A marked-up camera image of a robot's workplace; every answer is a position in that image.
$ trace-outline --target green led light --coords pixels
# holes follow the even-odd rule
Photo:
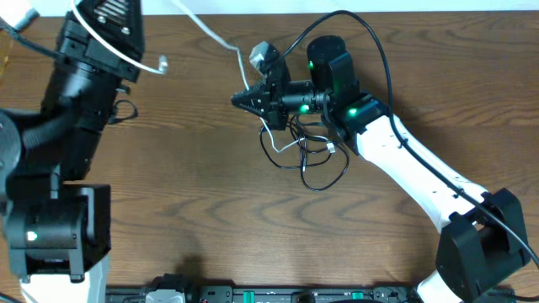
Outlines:
[[[308,112],[309,109],[310,109],[310,108],[309,108],[309,105],[303,104],[303,105],[300,107],[300,113],[303,113],[303,114],[304,114],[304,113]]]

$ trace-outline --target wood grain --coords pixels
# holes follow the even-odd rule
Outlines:
[[[317,17],[202,18],[249,53],[261,40],[283,50]],[[539,13],[364,17],[386,50],[408,128],[465,176],[517,194],[539,247]],[[60,26],[42,19],[26,34],[53,46]],[[144,284],[165,272],[237,284],[412,284],[434,270],[437,233],[388,176],[354,158],[334,188],[307,191],[297,172],[267,161],[257,119],[230,105],[242,89],[234,55],[186,17],[146,17],[145,26],[145,62],[155,66],[165,53],[170,73],[144,73],[132,85],[141,117],[107,127],[86,181],[113,187],[111,284]],[[345,38],[363,86],[385,98],[368,34],[344,17],[309,37],[325,34]],[[295,79],[308,77],[309,41],[287,60]],[[49,59],[16,46],[0,106],[38,109],[50,73]],[[257,80],[253,70],[248,77]],[[291,151],[279,159],[296,158]],[[332,163],[309,172],[309,181],[330,181],[343,158]],[[0,252],[0,289],[17,295],[5,242]],[[537,281],[530,265],[507,283],[535,295]]]

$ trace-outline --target black mount bracket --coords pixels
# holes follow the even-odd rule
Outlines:
[[[491,210],[527,243],[520,201],[507,189],[485,194],[483,206]],[[481,295],[526,266],[530,255],[504,229],[485,219],[477,208],[454,213],[444,227],[436,268],[449,288],[465,302]],[[483,225],[477,230],[474,222]]]

